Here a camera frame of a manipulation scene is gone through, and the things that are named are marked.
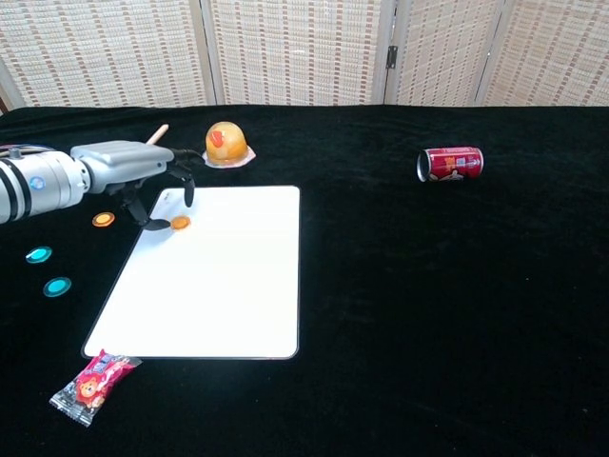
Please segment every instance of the red soda can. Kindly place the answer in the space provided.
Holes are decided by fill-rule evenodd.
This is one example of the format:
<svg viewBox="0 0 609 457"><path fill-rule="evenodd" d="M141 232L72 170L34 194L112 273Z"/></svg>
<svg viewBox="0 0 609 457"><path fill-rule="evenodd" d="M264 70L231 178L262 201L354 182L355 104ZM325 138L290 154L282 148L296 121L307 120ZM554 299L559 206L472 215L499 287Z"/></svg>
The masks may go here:
<svg viewBox="0 0 609 457"><path fill-rule="evenodd" d="M470 147L425 149L417 159L417 174L422 182L477 178L483 167L482 151Z"/></svg>

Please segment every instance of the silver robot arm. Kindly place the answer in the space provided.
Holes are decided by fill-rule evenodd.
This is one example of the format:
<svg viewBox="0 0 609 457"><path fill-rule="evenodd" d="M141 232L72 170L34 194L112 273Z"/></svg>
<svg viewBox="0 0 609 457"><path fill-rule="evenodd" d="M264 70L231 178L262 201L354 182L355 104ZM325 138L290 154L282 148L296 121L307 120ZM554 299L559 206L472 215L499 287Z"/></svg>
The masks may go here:
<svg viewBox="0 0 609 457"><path fill-rule="evenodd" d="M182 181L190 206L195 185L187 165L197 162L203 158L194 150L132 141L77 146L69 155L22 155L13 149L0 159L0 224L76 205L87 192L105 192L117 197L140 226L164 229L169 221L150 220L137 191L148 178L168 172Z"/></svg>

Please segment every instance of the whiteboard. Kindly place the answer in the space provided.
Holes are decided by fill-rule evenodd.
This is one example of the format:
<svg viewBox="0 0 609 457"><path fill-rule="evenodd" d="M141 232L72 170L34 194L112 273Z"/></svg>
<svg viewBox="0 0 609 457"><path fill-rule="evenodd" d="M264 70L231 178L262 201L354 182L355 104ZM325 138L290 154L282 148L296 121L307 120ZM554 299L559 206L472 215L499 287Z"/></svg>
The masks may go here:
<svg viewBox="0 0 609 457"><path fill-rule="evenodd" d="M164 189L83 347L139 357L284 359L298 350L300 191Z"/></svg>

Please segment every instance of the beige screen panel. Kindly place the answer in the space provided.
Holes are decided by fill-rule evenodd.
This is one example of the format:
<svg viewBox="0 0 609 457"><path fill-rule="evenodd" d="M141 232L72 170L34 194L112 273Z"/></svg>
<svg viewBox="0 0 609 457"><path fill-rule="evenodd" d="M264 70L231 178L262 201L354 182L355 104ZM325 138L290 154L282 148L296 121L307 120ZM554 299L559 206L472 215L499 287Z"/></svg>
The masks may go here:
<svg viewBox="0 0 609 457"><path fill-rule="evenodd" d="M380 55L384 60L388 38L384 49L377 44L382 6L391 3L211 0L225 103L372 103L375 83L380 77L384 83ZM377 87L380 103L383 87Z"/></svg>
<svg viewBox="0 0 609 457"><path fill-rule="evenodd" d="M4 3L0 58L26 106L206 104L188 0Z"/></svg>
<svg viewBox="0 0 609 457"><path fill-rule="evenodd" d="M400 0L386 103L464 107L473 104L500 0Z"/></svg>
<svg viewBox="0 0 609 457"><path fill-rule="evenodd" d="M609 105L609 2L515 2L487 106Z"/></svg>

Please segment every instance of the orange disc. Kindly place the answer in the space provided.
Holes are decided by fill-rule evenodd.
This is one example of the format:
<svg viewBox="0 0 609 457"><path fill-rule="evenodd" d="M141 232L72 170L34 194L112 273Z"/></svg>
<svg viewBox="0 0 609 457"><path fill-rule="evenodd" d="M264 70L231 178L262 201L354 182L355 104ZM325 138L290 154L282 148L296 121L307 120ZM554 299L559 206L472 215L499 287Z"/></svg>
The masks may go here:
<svg viewBox="0 0 609 457"><path fill-rule="evenodd" d="M177 216L171 220L171 228L174 230L183 230L190 225L188 216Z"/></svg>
<svg viewBox="0 0 609 457"><path fill-rule="evenodd" d="M107 227L114 222L114 214L111 212L100 212L93 218L93 225L95 227Z"/></svg>

